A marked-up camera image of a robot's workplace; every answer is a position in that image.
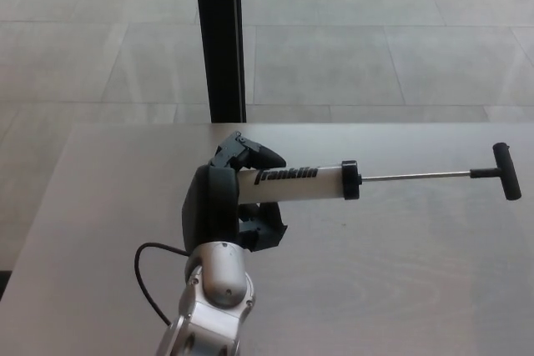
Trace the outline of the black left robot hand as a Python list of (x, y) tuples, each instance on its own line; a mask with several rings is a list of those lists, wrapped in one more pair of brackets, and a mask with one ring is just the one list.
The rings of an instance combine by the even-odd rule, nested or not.
[(271, 149), (230, 134), (208, 163), (197, 168), (182, 207), (185, 251), (199, 245), (230, 242), (251, 252), (280, 244), (287, 226), (277, 203), (239, 203), (237, 172), (283, 168), (286, 161)]

